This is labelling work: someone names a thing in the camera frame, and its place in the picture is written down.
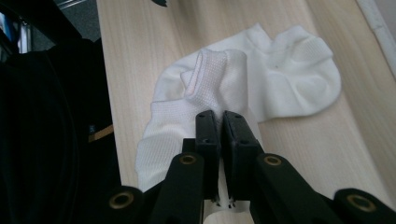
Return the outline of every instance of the black jacket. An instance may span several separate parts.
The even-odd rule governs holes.
[[[70,40],[0,64],[0,223],[95,223],[120,185],[101,43]]]

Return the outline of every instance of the black plastic part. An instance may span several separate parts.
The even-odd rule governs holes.
[[[167,7],[166,0],[152,0],[153,3],[161,7]]]
[[[202,223],[204,159],[181,153],[171,162],[148,223]]]
[[[254,161],[262,147],[248,127],[245,118],[225,111],[223,115],[222,156],[228,194],[234,200],[250,200],[254,182]]]
[[[205,199],[219,197],[220,141],[213,111],[207,110],[195,117],[195,150],[205,160]]]
[[[142,207],[138,210],[138,216],[133,222],[130,223],[148,223],[149,218],[152,213],[152,209],[154,208],[155,203],[157,202],[158,195],[160,194],[161,187],[163,186],[163,182],[160,182],[156,186],[152,187],[148,191],[143,193],[144,203]]]
[[[279,223],[343,223],[286,159],[262,153],[255,173]]]
[[[260,189],[252,186],[252,197],[250,200],[249,211],[255,224],[273,224],[278,223],[274,212],[264,194]]]
[[[396,223],[396,214],[373,195],[359,189],[340,189],[334,208],[346,223]]]
[[[183,148],[181,152],[196,152],[195,150],[195,138],[184,138]]]

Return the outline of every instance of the wood grain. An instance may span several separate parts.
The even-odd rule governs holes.
[[[149,0],[97,2],[124,185],[137,185],[135,151],[166,66],[255,22],[272,38],[300,24],[332,49],[343,92],[314,116],[262,123],[265,150],[286,157],[328,197],[353,187],[395,208],[396,82],[355,1],[170,0],[168,8]]]

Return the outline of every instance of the sock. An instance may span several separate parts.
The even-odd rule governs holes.
[[[317,113],[340,90],[332,52],[299,26],[272,41],[256,24],[182,58],[156,84],[151,120],[136,155],[139,188],[146,191],[164,180],[183,139],[195,137],[195,116],[202,111],[214,110],[218,125],[224,110],[242,114],[262,144],[258,122]],[[226,207],[228,199],[221,194],[221,208],[205,209]]]
[[[161,182],[170,161],[181,152],[184,138],[195,138],[195,116],[213,110],[220,126],[225,110],[251,118],[248,112],[246,55],[239,50],[200,51],[196,67],[186,75],[179,99],[151,104],[151,120],[139,142],[135,169],[143,191]],[[249,123],[260,138],[257,122]]]
[[[248,106],[257,122],[308,116],[331,105],[341,91],[332,51],[321,38],[294,26],[272,41],[259,24],[205,47],[239,49],[247,55]],[[195,66],[198,51],[167,67],[154,101],[179,99]]]

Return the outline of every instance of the floor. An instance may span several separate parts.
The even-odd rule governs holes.
[[[100,38],[96,0],[55,0],[54,2],[58,5],[65,2],[78,3],[71,7],[62,9],[62,12],[81,33],[83,38],[87,38],[92,41]],[[32,28],[31,32],[32,50],[44,50],[53,47],[54,44],[37,29]]]

